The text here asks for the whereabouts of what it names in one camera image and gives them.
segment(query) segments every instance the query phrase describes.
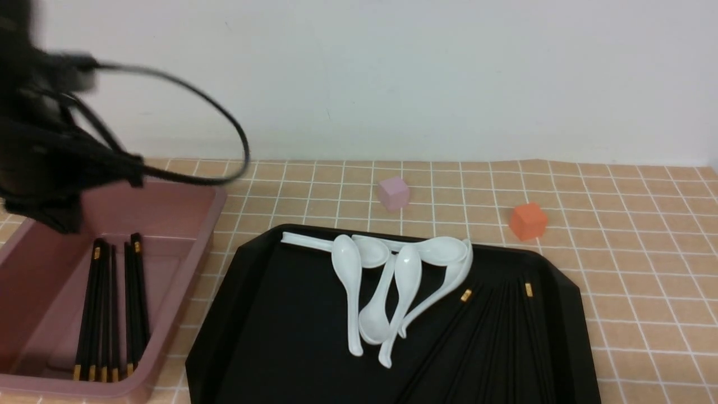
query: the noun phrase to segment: beige tile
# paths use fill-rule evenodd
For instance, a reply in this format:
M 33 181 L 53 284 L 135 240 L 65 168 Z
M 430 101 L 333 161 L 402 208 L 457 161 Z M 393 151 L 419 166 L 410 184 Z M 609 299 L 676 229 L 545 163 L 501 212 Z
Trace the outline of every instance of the beige tile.
M 696 216 L 696 219 L 703 232 L 718 234 L 718 216 Z
M 559 192 L 586 192 L 586 187 L 581 177 L 555 175 L 554 184 Z
M 501 228 L 491 224 L 470 224 L 471 241 L 478 244 L 500 244 Z
M 276 198 L 279 195 L 281 181 L 252 181 L 249 188 L 249 196 L 261 196 L 267 198 Z
M 591 293 L 604 293 L 609 295 L 624 295 L 626 290 L 621 283 L 618 272 L 586 272 L 586 280 Z
M 544 257 L 551 261 L 558 268 L 580 268 L 579 259 L 575 249 L 572 248 L 543 248 Z
M 401 178 L 409 186 L 430 186 L 432 184 L 431 171 L 404 170 Z
M 461 169 L 464 171 L 489 171 L 488 162 L 461 162 Z
M 338 201 L 310 199 L 307 207 L 307 216 L 336 217 L 338 206 Z
M 711 404 L 708 389 L 698 386 L 666 386 L 666 394 L 672 403 Z
M 389 178 L 401 177 L 401 170 L 387 170 L 387 169 L 374 169 L 374 183 L 378 184 L 381 181 L 388 180 Z
M 466 224 L 437 223 L 437 236 L 455 237 L 459 240 L 468 237 Z
M 522 190 L 497 190 L 496 203 L 499 206 L 514 207 L 528 203 Z
M 374 202 L 371 204 L 371 218 L 374 219 L 382 219 L 382 220 L 399 220 L 401 219 L 401 211 L 387 211 L 386 208 L 384 208 L 384 205 L 382 205 L 379 202 Z
M 635 321 L 628 298 L 624 296 L 594 296 L 596 311 L 602 320 Z
M 369 231 L 379 234 L 401 235 L 401 222 L 371 219 L 369 221 Z
M 337 221 L 337 229 L 366 231 L 368 221 L 366 219 L 339 219 Z
M 434 203 L 463 205 L 464 194 L 460 188 L 434 188 Z
M 664 214 L 668 229 L 678 233 L 701 233 L 701 228 L 693 216 Z
M 648 186 L 648 190 L 651 195 L 655 196 L 680 196 L 681 193 L 676 187 L 676 183 L 673 181 L 664 180 L 646 180 L 645 184 Z
M 466 223 L 466 213 L 464 209 L 464 206 L 435 205 L 434 217 L 436 221 Z
M 698 171 L 693 167 L 666 167 L 666 169 L 676 181 L 701 180 Z
M 496 208 L 484 206 L 467 206 L 466 214 L 469 223 L 473 224 L 498 224 Z
M 555 193 L 527 191 L 526 195 L 529 201 L 537 203 L 542 208 L 561 208 L 559 197 Z
M 629 212 L 657 212 L 656 205 L 650 196 L 624 195 L 623 203 Z
M 621 201 L 621 197 L 619 195 L 605 195 L 599 193 L 592 193 L 590 195 L 591 201 L 593 202 L 593 206 L 595 206 L 597 211 L 623 212 L 626 210 L 623 205 L 623 201 Z
M 493 171 L 521 171 L 521 169 L 519 168 L 518 161 L 515 160 L 492 161 L 489 164 L 491 166 L 491 170 Z
M 307 226 L 318 226 L 318 227 L 329 227 L 330 229 L 334 229 L 336 222 L 336 219 L 334 218 L 324 218 L 324 217 L 307 217 L 304 219 L 304 224 Z
M 276 202 L 276 215 L 303 216 L 307 211 L 307 200 L 305 199 L 279 199 Z
M 462 173 L 464 188 L 494 189 L 490 173 Z
M 629 225 L 631 221 L 638 231 L 668 231 L 660 214 L 631 213 Z
M 647 352 L 612 351 L 618 377 L 627 380 L 658 381 L 656 369 Z
M 630 216 L 625 212 L 597 212 L 601 227 L 613 230 L 633 230 Z
M 673 322 L 671 308 L 665 299 L 635 298 L 630 299 L 639 321 Z
M 421 237 L 429 239 L 434 236 L 434 224 L 420 222 L 404 222 L 402 224 L 404 236 Z
M 711 254 L 711 244 L 703 234 L 674 234 L 673 238 L 681 252 Z
M 575 162 L 560 162 L 560 161 L 549 161 L 549 165 L 551 166 L 551 172 L 553 174 L 563 174 L 563 175 L 578 175 L 579 172 L 579 165 Z
M 316 183 L 341 183 L 342 168 L 318 165 L 314 169 L 313 181 Z
M 671 176 L 665 167 L 657 165 L 639 165 L 638 171 L 646 179 L 670 180 Z
M 309 198 L 311 183 L 284 182 L 279 190 L 280 198 Z
M 344 201 L 369 201 L 371 185 L 344 184 L 341 187 L 341 198 Z
M 579 164 L 581 175 L 588 177 L 609 177 L 611 172 L 605 164 Z
M 718 202 L 714 198 L 686 198 L 686 202 L 696 215 L 718 215 Z
M 284 178 L 284 164 L 257 164 L 255 180 L 281 180 Z
M 623 394 L 630 404 L 664 404 L 666 395 L 660 385 L 621 382 Z
M 711 255 L 685 254 L 683 256 L 694 275 L 718 275 L 718 257 Z
M 578 250 L 578 255 L 586 270 L 615 271 L 617 269 L 610 251 L 581 249 Z
M 651 262 L 644 252 L 639 251 L 614 251 L 613 257 L 620 271 L 630 272 L 652 272 Z
M 629 295 L 663 296 L 658 278 L 653 274 L 622 274 Z
M 670 254 L 662 252 L 649 252 L 648 257 L 651 259 L 653 269 L 658 273 L 666 274 L 687 274 L 688 268 L 679 254 Z
M 643 249 L 635 231 L 607 230 L 608 245 L 613 249 Z
M 704 180 L 718 180 L 718 173 L 710 167 L 698 167 L 696 170 Z
M 600 230 L 571 229 L 576 247 L 579 248 L 607 248 L 606 238 Z
M 238 221 L 238 214 L 220 214 L 215 231 L 234 231 Z
M 706 383 L 718 384 L 718 356 L 695 355 L 695 358 Z
M 431 163 L 428 161 L 405 161 L 402 167 L 405 170 L 431 170 Z
M 685 197 L 712 197 L 711 191 L 704 183 L 677 183 L 681 195 Z
M 523 190 L 523 181 L 521 179 L 521 174 L 494 172 L 492 176 L 494 189 Z
M 666 296 L 669 298 L 700 298 L 701 293 L 692 277 L 682 275 L 658 275 Z
M 565 210 L 564 213 L 570 227 L 582 227 L 584 229 L 600 229 L 601 227 L 595 212 Z
M 695 279 L 706 298 L 718 299 L 718 277 L 696 276 Z
M 550 175 L 544 174 L 524 174 L 523 183 L 527 190 L 546 190 L 553 191 L 554 182 Z
M 525 173 L 550 173 L 549 162 L 546 160 L 521 160 L 521 170 Z
M 467 205 L 495 206 L 494 192 L 491 190 L 465 189 L 464 198 Z
M 431 205 L 411 205 L 402 209 L 404 220 L 409 221 L 433 221 L 434 210 Z
M 638 236 L 643 243 L 646 251 L 657 252 L 677 252 L 678 247 L 673 242 L 670 234 L 665 233 L 643 233 L 639 232 Z
M 715 323 L 706 302 L 702 300 L 671 299 L 670 303 L 679 323 L 711 325 Z
M 687 326 L 681 327 L 693 352 L 717 353 L 718 327 Z
M 167 166 L 167 171 L 191 175 L 194 174 L 198 164 L 198 160 L 170 160 L 169 165 Z
M 619 193 L 639 195 L 648 194 L 648 189 L 645 187 L 645 184 L 641 179 L 616 178 L 615 182 Z
M 640 178 L 638 167 L 635 165 L 609 165 L 608 169 L 616 178 Z
M 656 351 L 684 351 L 687 346 L 677 325 L 643 324 L 648 348 Z
M 432 162 L 432 170 L 459 171 L 460 169 L 458 162 Z
M 566 229 L 548 228 L 541 237 L 541 246 L 571 247 L 571 234 Z
M 611 323 L 603 321 L 603 333 L 609 348 L 645 349 L 638 323 Z
M 615 379 L 616 374 L 613 372 L 613 366 L 611 366 L 611 359 L 608 356 L 608 351 L 594 350 L 593 363 L 596 369 L 596 377 L 599 379 Z
M 461 173 L 458 171 L 434 171 L 432 173 L 432 186 L 461 188 Z
M 688 206 L 684 202 L 683 198 L 673 196 L 656 196 L 653 198 L 656 201 L 658 210 L 664 214 L 689 214 Z

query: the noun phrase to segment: black cable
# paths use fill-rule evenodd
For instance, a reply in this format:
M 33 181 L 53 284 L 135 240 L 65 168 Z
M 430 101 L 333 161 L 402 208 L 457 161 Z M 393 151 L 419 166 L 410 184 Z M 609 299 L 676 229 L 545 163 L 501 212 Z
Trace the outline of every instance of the black cable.
M 177 183 L 187 183 L 192 185 L 223 185 L 229 182 L 232 182 L 236 180 L 237 178 L 244 175 L 249 169 L 249 162 L 250 162 L 250 155 L 249 155 L 249 141 L 247 140 L 247 136 L 244 133 L 244 130 L 242 129 L 242 126 L 237 122 L 236 119 L 226 110 L 224 109 L 217 101 L 212 99 L 209 95 L 201 91 L 199 88 L 194 87 L 192 84 L 189 84 L 188 82 L 182 80 L 181 78 L 174 77 L 173 75 L 170 75 L 168 73 L 165 73 L 161 70 L 153 69 L 153 68 L 147 68 L 144 66 L 135 66 L 135 65 L 122 65 L 117 63 L 98 63 L 97 65 L 94 65 L 92 67 L 95 70 L 108 70 L 108 71 L 117 71 L 117 72 L 123 72 L 123 73 L 135 73 L 140 75 L 148 75 L 151 77 L 156 78 L 162 78 L 169 82 L 172 82 L 180 87 L 183 87 L 187 89 L 188 91 L 194 93 L 195 95 L 199 96 L 200 98 L 207 101 L 209 104 L 215 107 L 235 128 L 237 133 L 239 134 L 240 140 L 242 141 L 242 148 L 244 153 L 244 161 L 240 169 L 228 177 L 225 178 L 201 178 L 201 177 L 195 177 L 194 175 L 184 175 L 179 173 L 173 173 L 171 171 L 163 170 L 160 168 L 155 167 L 149 167 L 147 165 L 144 165 L 140 162 L 134 162 L 133 164 L 137 167 L 140 167 L 143 172 L 147 175 L 150 175 L 152 177 L 160 178 L 162 180 L 168 180 L 168 181 L 174 181 Z

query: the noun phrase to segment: chopsticks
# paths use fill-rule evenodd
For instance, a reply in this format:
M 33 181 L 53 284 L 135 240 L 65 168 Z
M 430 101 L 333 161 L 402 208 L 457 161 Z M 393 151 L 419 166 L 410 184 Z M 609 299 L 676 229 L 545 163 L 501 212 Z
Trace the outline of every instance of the chopsticks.
M 139 233 L 131 235 L 131 243 L 124 243 L 127 377 L 137 368 L 150 335 Z M 119 382 L 121 379 L 118 271 L 116 247 L 102 238 L 95 239 L 73 380 Z

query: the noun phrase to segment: pink plastic tray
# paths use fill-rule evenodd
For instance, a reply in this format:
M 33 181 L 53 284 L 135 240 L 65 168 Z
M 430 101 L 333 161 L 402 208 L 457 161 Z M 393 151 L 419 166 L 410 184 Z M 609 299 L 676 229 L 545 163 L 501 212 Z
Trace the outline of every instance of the pink plastic tray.
M 83 196 L 84 230 L 60 235 L 26 220 L 0 249 L 0 392 L 145 403 L 181 319 L 226 200 L 222 188 L 148 180 Z M 118 245 L 124 364 L 122 243 L 140 232 L 151 338 L 134 374 L 116 383 L 72 381 L 90 251 L 96 237 Z

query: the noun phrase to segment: white wall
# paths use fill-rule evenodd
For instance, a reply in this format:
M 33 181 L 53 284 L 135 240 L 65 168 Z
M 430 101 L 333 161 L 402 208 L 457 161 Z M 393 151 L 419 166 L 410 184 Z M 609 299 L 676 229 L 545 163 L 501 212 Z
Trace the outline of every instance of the white wall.
M 255 157 L 705 164 L 715 0 L 45 0 L 38 40 L 188 78 Z M 182 90 L 103 78 L 133 150 L 236 157 Z

